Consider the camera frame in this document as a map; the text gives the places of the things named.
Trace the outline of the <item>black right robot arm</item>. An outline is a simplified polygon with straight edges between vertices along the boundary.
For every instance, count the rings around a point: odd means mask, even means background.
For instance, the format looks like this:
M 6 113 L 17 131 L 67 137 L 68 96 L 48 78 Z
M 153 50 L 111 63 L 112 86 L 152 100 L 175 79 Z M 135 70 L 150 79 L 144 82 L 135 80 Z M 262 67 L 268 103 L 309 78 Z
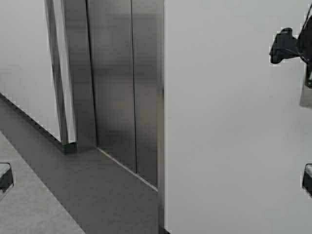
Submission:
M 312 8 L 310 7 L 298 37 L 292 28 L 282 29 L 274 39 L 270 50 L 270 63 L 279 64 L 285 59 L 299 57 L 307 65 L 304 84 L 312 87 Z

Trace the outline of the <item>robot base left corner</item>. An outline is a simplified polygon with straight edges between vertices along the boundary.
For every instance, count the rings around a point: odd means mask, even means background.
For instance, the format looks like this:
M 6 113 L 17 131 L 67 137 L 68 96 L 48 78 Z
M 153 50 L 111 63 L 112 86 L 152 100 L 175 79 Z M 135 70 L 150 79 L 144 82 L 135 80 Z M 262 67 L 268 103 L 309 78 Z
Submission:
M 4 194 L 14 186 L 14 178 L 11 164 L 4 162 L 0 164 L 0 193 Z

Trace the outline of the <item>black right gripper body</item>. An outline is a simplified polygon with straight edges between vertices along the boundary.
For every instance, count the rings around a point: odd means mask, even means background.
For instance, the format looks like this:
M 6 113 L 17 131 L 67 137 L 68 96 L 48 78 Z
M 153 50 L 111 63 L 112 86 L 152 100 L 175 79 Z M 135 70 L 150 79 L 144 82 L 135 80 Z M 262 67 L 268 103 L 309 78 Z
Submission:
M 297 38 L 293 36 L 292 28 L 284 28 L 276 35 L 269 55 L 272 64 L 279 64 L 284 59 L 300 56 L 297 48 Z

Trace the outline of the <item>robot base right corner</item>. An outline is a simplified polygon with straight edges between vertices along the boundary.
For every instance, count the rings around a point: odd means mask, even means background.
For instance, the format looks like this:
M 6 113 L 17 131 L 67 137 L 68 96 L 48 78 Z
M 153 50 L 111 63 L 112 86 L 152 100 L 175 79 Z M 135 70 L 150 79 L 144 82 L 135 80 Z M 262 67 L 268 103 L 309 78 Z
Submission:
M 312 195 L 312 164 L 306 164 L 303 173 L 302 187 L 311 196 Z

